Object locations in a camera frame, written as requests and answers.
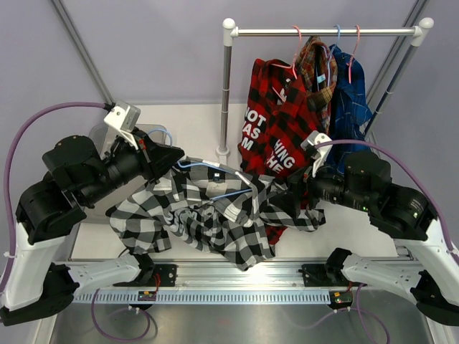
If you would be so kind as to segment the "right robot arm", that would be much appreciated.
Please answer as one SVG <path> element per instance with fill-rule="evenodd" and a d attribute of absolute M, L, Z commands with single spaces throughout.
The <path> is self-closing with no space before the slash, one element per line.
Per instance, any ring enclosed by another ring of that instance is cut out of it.
<path fill-rule="evenodd" d="M 270 201 L 298 217 L 302 191 L 307 191 L 311 206 L 324 200 L 363 211 L 372 226 L 406 247 L 422 265 L 411 272 L 336 248 L 319 269 L 319 285 L 375 286 L 405 298 L 437 323 L 458 325 L 458 264 L 448 252 L 440 215 L 421 192 L 392 182 L 389 162 L 369 150 L 354 152 L 345 159 L 343 177 L 299 171 L 289 178 L 288 189 Z"/>

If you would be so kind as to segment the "black white plaid shirt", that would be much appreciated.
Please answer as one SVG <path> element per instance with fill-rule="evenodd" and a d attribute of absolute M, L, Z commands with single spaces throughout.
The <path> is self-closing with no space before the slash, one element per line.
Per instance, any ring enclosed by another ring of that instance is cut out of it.
<path fill-rule="evenodd" d="M 239 173 L 209 180 L 210 173 L 182 172 L 174 166 L 159 181 L 147 183 L 107 210 L 112 230 L 134 254 L 159 253 L 171 248 L 170 235 L 201 252 L 222 255 L 245 271 L 275 257 L 267 227 L 314 232 L 325 224 L 323 210 L 301 209 L 289 217 L 269 199 L 288 187 L 279 179 Z"/>

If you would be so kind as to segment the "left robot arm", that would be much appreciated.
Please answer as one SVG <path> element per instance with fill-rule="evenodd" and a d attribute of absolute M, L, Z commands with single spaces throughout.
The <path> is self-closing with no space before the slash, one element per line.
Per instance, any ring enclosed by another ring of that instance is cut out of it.
<path fill-rule="evenodd" d="M 153 142 L 142 130 L 134 141 L 117 138 L 105 157 L 86 136 L 62 139 L 46 152 L 44 178 L 23 192 L 16 208 L 17 251 L 1 302 L 6 326 L 56 315 L 79 295 L 119 283 L 138 286 L 153 280 L 147 254 L 71 267 L 55 254 L 85 210 L 131 180 L 155 182 L 183 156 L 182 149 Z"/>

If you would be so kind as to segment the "light blue wire hanger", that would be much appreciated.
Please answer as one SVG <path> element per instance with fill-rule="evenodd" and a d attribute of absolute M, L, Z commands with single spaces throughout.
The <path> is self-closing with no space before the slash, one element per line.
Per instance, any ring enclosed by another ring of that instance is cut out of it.
<path fill-rule="evenodd" d="M 164 128 L 154 128 L 153 130 L 150 130 L 147 132 L 147 136 L 150 138 L 152 133 L 162 133 L 164 137 L 169 138 L 169 143 L 167 144 L 168 147 L 173 148 L 173 138 L 170 132 Z M 224 182 L 223 176 L 228 177 L 228 176 L 236 176 L 239 181 L 241 181 L 241 176 L 239 173 L 236 172 L 231 172 L 228 171 L 225 168 L 220 168 L 214 163 L 206 163 L 204 161 L 201 162 L 191 162 L 186 164 L 185 161 L 179 161 L 176 163 L 176 168 L 179 169 L 182 172 L 191 172 L 192 169 L 194 171 L 201 171 L 204 172 L 204 169 L 207 169 L 207 172 L 210 173 L 209 180 L 212 183 L 216 184 L 221 184 Z"/>

